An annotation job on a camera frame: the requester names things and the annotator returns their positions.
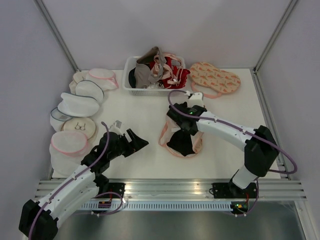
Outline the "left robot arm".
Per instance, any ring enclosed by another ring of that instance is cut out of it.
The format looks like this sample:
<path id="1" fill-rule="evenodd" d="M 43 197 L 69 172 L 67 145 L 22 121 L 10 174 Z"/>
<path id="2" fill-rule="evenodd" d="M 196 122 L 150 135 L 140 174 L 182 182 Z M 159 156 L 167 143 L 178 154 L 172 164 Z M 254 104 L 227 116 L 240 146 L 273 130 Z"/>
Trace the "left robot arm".
<path id="1" fill-rule="evenodd" d="M 109 179 L 103 173 L 117 157 L 129 157 L 149 144 L 131 129 L 107 130 L 80 166 L 57 188 L 40 200 L 22 207 L 18 229 L 30 240 L 52 240 L 63 223 L 84 203 L 109 195 Z"/>

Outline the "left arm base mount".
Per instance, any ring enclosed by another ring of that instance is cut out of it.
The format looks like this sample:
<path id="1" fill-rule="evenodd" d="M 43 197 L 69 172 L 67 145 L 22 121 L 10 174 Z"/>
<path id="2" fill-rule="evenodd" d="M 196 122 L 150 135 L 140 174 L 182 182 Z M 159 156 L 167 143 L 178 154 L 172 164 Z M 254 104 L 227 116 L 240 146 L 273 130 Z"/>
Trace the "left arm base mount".
<path id="1" fill-rule="evenodd" d="M 98 193 L 98 199 L 119 199 L 120 195 L 121 197 L 125 194 L 125 186 L 126 184 L 124 182 L 110 182 L 108 184 L 107 188 L 104 188 L 103 190 L 100 190 Z"/>

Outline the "floral mesh laundry bag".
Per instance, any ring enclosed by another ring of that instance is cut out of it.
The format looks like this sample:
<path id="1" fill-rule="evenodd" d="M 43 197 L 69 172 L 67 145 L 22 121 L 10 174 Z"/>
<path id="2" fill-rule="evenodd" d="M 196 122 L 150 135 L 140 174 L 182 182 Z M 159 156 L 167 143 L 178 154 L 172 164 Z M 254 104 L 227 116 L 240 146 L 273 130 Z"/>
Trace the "floral mesh laundry bag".
<path id="1" fill-rule="evenodd" d="M 176 157 L 191 158 L 203 148 L 203 133 L 190 135 L 167 116 L 158 144 Z"/>

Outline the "black bra from bag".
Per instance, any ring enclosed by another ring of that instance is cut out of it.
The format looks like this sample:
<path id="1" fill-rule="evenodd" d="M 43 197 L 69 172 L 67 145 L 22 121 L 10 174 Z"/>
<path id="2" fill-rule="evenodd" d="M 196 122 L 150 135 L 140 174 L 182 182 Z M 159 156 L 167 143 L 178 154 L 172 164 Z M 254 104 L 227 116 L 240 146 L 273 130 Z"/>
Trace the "black bra from bag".
<path id="1" fill-rule="evenodd" d="M 181 154 L 183 157 L 195 154 L 191 135 L 183 130 L 174 132 L 166 145 L 170 149 Z"/>

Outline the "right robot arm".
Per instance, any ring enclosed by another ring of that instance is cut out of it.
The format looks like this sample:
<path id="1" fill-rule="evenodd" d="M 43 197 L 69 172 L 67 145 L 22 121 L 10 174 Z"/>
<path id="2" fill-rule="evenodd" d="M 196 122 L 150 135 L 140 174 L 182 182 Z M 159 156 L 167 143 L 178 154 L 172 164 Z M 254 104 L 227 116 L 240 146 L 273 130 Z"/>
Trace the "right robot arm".
<path id="1" fill-rule="evenodd" d="M 237 125 L 202 106 L 188 107 L 186 102 L 169 107 L 159 144 L 173 155 L 192 157 L 202 149 L 204 133 L 220 137 L 244 153 L 244 164 L 228 185 L 229 194 L 235 198 L 241 197 L 251 182 L 265 177 L 279 155 L 275 139 L 267 127 Z"/>

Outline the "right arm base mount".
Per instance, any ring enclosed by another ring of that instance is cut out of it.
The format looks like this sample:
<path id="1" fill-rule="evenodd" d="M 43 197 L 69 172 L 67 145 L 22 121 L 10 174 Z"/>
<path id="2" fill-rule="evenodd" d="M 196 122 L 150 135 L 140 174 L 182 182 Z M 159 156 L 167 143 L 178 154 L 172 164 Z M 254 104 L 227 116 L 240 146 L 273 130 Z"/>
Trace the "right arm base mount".
<path id="1" fill-rule="evenodd" d="M 215 199 L 255 199 L 258 194 L 257 184 L 251 182 L 245 189 L 240 189 L 232 182 L 214 182 L 210 189 Z"/>

